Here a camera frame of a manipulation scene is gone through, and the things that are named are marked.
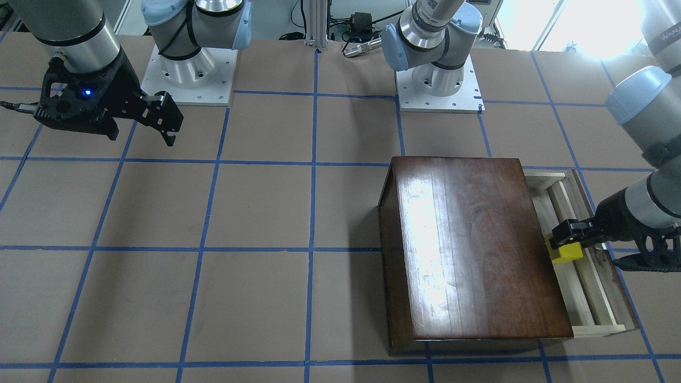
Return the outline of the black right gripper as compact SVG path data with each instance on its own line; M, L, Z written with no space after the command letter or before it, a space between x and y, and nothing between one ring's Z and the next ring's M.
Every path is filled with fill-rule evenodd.
M166 90L146 95L140 87L138 76L124 50L104 68L109 76L104 83L101 107L110 116L107 136L116 140L119 130L115 118L132 119L156 129L167 146L173 146L175 133L181 129L184 116Z

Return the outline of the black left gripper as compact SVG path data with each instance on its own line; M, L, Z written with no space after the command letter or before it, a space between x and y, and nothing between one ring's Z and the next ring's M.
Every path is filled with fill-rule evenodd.
M650 229L634 217L626 199L627 189L621 189L604 199L592 218L568 219L559 223L549 234L549 246L559 250L579 245L588 249L598 243L634 242L640 251L647 251Z

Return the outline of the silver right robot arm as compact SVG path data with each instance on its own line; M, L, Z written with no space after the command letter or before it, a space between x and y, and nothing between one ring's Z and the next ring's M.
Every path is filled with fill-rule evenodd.
M117 119L173 146L180 104L227 105L250 1L9 1L49 55L39 100L2 102L47 128L116 140Z

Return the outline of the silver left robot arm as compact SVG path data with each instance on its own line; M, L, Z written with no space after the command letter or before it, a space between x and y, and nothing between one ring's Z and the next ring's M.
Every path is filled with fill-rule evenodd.
M482 113L404 112L406 155L518 158L524 166L574 168L593 205L652 167L649 143L679 138L679 79L623 127L606 107L611 90L649 57L601 62L578 53L472 51Z

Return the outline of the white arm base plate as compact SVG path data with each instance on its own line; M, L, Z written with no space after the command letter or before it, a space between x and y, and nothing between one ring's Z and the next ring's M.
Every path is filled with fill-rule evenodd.
M239 50L202 48L194 57L174 61L154 47L141 86L146 94L165 90L178 106L230 105Z
M433 64L395 73L403 112L482 113L486 110L471 56L455 70Z

